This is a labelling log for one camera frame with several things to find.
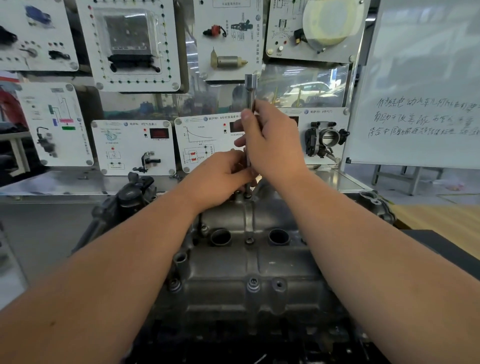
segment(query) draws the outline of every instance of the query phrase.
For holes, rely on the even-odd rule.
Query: person's right hand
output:
[[[242,111],[238,130],[245,135],[235,141],[247,147],[253,168],[275,187],[308,171],[295,121],[267,101],[255,100],[255,111]]]

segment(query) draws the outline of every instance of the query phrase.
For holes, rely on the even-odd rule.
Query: hand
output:
[[[244,184],[255,180],[257,174],[244,164],[245,153],[241,150],[214,153],[174,191],[180,193],[182,201],[192,203],[195,214],[200,214],[222,204]]]
[[[235,146],[247,147],[253,168],[274,186],[307,170],[295,121],[266,101],[255,100],[254,115],[245,109],[236,130],[245,135]]]

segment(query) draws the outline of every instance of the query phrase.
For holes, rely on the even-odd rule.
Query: handwriting on whiteboard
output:
[[[378,125],[368,137],[402,135],[471,135],[479,136],[474,109],[480,104],[451,101],[447,98],[381,98],[373,121]]]

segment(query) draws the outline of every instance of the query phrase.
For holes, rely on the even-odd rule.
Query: person's left arm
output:
[[[2,310],[0,363],[118,363],[195,216],[254,179],[243,158],[215,153]]]

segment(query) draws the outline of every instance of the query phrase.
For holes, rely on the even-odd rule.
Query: red digital display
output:
[[[162,129],[151,128],[150,129],[150,138],[152,138],[152,139],[168,139],[168,138],[170,138],[170,132],[168,131],[168,128],[162,128]]]

